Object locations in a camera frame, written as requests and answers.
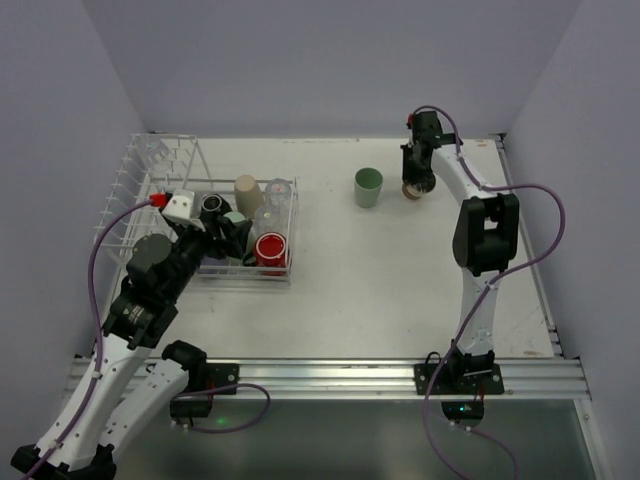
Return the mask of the clear glass front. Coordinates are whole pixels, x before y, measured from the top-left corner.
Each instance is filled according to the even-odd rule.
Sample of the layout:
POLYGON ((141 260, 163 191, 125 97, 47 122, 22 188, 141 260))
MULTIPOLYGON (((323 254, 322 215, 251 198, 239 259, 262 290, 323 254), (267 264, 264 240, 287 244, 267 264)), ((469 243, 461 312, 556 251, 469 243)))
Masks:
POLYGON ((282 214, 278 207, 264 204, 255 212, 253 230, 257 237, 266 233, 283 234, 282 214))

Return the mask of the tall beige cup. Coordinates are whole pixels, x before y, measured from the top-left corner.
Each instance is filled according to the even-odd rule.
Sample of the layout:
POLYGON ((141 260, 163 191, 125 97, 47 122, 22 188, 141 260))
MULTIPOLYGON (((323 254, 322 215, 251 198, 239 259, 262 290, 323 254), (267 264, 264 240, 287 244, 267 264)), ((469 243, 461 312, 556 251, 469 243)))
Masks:
POLYGON ((258 208, 264 204, 263 192, 251 175, 242 175, 235 180, 234 196, 237 210, 247 218, 254 218, 258 208))

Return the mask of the clear glass back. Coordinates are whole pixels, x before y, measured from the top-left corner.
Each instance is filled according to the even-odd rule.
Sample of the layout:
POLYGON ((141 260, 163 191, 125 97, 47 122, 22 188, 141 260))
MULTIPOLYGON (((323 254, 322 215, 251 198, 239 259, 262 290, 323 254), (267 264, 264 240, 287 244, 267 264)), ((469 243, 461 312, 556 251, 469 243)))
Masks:
POLYGON ((285 179, 275 178, 267 183, 264 192, 274 209, 283 210, 290 200, 291 185, 285 179))

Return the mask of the tall light green cup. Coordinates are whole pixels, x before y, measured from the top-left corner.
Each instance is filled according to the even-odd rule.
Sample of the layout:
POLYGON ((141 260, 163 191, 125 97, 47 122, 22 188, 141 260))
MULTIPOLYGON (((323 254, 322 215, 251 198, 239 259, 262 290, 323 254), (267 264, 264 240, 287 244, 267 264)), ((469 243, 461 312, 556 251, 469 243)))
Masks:
POLYGON ((240 241, 249 235, 252 222, 242 213, 236 211, 225 213, 222 216, 222 221, 232 238, 240 241))

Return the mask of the small clear faceted glass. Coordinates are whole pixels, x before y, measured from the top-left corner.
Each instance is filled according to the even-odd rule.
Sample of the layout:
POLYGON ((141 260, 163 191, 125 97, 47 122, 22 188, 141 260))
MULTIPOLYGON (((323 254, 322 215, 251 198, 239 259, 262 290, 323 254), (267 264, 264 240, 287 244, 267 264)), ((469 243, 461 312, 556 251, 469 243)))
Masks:
POLYGON ((165 172, 171 168, 172 152, 160 139, 136 136, 134 146, 144 166, 156 172, 165 172))

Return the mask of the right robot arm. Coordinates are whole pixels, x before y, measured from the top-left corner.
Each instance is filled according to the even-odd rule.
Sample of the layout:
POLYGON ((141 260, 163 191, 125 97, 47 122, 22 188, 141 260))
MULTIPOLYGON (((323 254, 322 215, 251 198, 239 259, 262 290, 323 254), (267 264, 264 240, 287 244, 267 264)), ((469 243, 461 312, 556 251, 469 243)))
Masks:
POLYGON ((463 165, 459 135, 444 133, 439 116, 434 107, 420 107, 407 118, 402 193, 418 200, 443 182, 459 205, 452 252, 463 278, 461 318, 449 352, 415 365, 416 391, 423 396, 501 394, 493 324, 498 277, 517 253, 520 203, 514 194, 490 191, 479 173, 463 165))

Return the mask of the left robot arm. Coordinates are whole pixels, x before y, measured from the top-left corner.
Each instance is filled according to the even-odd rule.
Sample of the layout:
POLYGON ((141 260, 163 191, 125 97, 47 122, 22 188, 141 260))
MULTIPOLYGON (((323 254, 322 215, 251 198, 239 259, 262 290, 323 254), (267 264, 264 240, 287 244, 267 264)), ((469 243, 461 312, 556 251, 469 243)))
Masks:
POLYGON ((175 341, 132 391, 131 380, 177 315, 177 300, 214 247, 211 236, 180 228, 176 241, 141 238, 120 294, 98 322, 95 350, 68 403, 35 444, 11 464, 27 479, 112 479, 117 462, 150 420, 174 399, 231 394, 238 382, 212 376, 207 355, 175 341))

